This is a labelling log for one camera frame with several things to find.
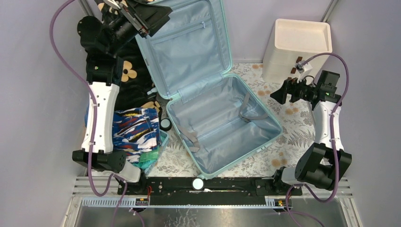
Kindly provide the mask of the light blue ribbed suitcase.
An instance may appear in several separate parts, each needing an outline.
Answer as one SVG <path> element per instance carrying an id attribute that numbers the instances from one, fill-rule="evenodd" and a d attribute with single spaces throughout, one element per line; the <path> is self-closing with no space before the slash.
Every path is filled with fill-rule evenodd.
<path id="1" fill-rule="evenodd" d="M 169 7 L 169 21 L 154 36 L 136 40 L 199 178 L 212 179 L 269 147 L 283 129 L 231 72 L 223 2 L 156 0 L 151 6 Z"/>

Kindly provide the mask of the teal cloth bottom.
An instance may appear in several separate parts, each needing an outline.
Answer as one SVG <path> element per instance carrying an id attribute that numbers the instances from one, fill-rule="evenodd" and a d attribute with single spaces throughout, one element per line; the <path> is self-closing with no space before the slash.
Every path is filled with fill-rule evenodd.
<path id="1" fill-rule="evenodd" d="M 158 158 L 159 158 L 159 153 L 160 149 L 155 149 L 149 152 L 144 152 L 140 155 L 138 162 L 136 163 L 136 166 L 146 170 L 149 168 L 152 164 L 156 163 Z"/>

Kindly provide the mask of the light blue perforated plastic basket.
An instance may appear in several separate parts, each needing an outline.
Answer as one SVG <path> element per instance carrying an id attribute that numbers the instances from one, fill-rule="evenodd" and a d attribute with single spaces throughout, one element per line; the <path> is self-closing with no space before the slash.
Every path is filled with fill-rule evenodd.
<path id="1" fill-rule="evenodd" d="M 148 166 L 148 168 L 146 168 L 144 170 L 144 173 L 146 176 L 148 176 L 150 174 L 150 172 L 152 171 L 152 169 L 156 166 L 158 160 L 161 158 L 162 153 L 164 152 L 165 148 L 167 147 L 168 143 L 169 143 L 169 134 L 165 131 L 160 131 L 160 139 L 161 139 L 161 146 L 158 150 L 158 158 L 156 159 L 156 161 L 154 163 L 152 163 L 151 165 Z"/>

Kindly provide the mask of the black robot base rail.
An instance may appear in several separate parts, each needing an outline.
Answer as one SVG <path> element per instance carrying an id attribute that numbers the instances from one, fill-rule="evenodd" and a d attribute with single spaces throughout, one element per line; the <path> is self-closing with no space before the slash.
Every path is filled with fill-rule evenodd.
<path id="1" fill-rule="evenodd" d="M 286 195 L 301 196 L 300 189 L 281 180 L 282 169 L 271 177 L 146 177 L 137 183 L 118 180 L 119 195 L 144 196 L 140 206 L 168 207 L 250 207 L 271 206 L 275 210 L 291 206 Z"/>

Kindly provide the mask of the blue yellow cloth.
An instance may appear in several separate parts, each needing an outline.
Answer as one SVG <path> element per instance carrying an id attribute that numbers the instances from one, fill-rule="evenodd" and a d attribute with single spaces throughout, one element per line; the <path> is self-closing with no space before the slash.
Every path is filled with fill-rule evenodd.
<path id="1" fill-rule="evenodd" d="M 88 111 L 89 111 L 89 106 L 86 107 L 85 115 L 84 115 L 84 126 L 85 126 L 85 127 L 87 127 Z"/>

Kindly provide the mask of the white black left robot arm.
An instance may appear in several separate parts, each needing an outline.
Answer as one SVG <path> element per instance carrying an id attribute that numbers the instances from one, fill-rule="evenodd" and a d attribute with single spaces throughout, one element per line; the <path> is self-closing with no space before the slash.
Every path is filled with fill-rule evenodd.
<path id="1" fill-rule="evenodd" d="M 80 44 L 87 53 L 89 107 L 86 134 L 72 159 L 88 169 L 112 172 L 129 182 L 133 193 L 142 194 L 147 182 L 141 178 L 141 170 L 112 143 L 113 112 L 123 72 L 118 52 L 135 36 L 154 36 L 169 21 L 172 9 L 144 0 L 107 0 L 105 5 L 117 11 L 114 19 L 104 22 L 86 16 L 77 25 Z"/>

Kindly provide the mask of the floral patterned floor mat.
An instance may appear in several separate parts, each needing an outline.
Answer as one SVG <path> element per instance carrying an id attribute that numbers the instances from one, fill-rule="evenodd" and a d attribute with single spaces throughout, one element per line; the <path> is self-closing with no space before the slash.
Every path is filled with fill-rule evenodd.
<path id="1" fill-rule="evenodd" d="M 257 97 L 273 112 L 282 126 L 282 134 L 258 155 L 239 162 L 222 172 L 221 176 L 264 176 L 273 173 L 283 166 L 294 167 L 298 159 L 313 143 L 315 131 L 312 113 L 304 101 L 297 103 L 278 104 L 270 98 L 278 86 L 262 80 L 260 64 L 238 63 L 231 70 L 251 88 Z M 148 95 L 155 93 L 162 107 L 162 115 L 167 116 L 167 100 L 162 98 L 154 87 Z M 183 146 L 178 135 L 170 140 L 169 149 L 152 169 L 155 176 L 196 175 L 199 170 L 191 156 Z"/>

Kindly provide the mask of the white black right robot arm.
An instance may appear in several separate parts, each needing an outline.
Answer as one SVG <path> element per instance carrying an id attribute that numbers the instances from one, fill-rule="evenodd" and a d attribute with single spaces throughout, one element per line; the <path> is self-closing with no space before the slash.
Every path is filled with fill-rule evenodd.
<path id="1" fill-rule="evenodd" d="M 271 188 L 274 193 L 283 195 L 291 184 L 309 184 L 319 189 L 332 191 L 335 183 L 343 177 L 352 162 L 352 155 L 345 152 L 340 140 L 339 113 L 341 96 L 336 94 L 338 73 L 323 70 L 316 85 L 305 79 L 287 78 L 280 89 L 271 97 L 280 104 L 300 99 L 311 104 L 315 139 L 314 143 L 301 156 L 296 167 L 281 167 L 273 175 Z"/>

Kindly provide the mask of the dark blue item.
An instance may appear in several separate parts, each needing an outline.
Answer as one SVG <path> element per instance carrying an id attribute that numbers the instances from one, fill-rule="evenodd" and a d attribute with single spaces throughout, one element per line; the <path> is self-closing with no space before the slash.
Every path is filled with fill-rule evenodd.
<path id="1" fill-rule="evenodd" d="M 160 148 L 159 117 L 152 108 L 132 108 L 115 111 L 112 125 L 115 150 L 126 152 L 128 162 L 136 166 L 144 152 Z"/>

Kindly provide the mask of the black floral plush blanket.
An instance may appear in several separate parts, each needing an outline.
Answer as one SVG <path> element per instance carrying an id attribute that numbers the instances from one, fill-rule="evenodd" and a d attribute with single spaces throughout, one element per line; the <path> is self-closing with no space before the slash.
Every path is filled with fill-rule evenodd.
<path id="1" fill-rule="evenodd" d="M 129 35 L 129 40 L 118 50 L 117 56 L 123 59 L 123 69 L 114 109 L 125 111 L 137 107 L 152 108 L 161 115 L 162 107 L 157 101 L 156 94 L 147 94 L 155 85 L 135 36 Z"/>

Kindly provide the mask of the white three-drawer storage cabinet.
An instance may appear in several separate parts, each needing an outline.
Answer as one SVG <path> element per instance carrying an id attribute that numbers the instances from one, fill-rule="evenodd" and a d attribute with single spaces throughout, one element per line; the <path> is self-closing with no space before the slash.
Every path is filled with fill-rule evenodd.
<path id="1" fill-rule="evenodd" d="M 332 52 L 328 23 L 279 18 L 262 60 L 262 79 L 282 83 L 288 77 L 299 77 L 296 64 L 323 52 Z"/>

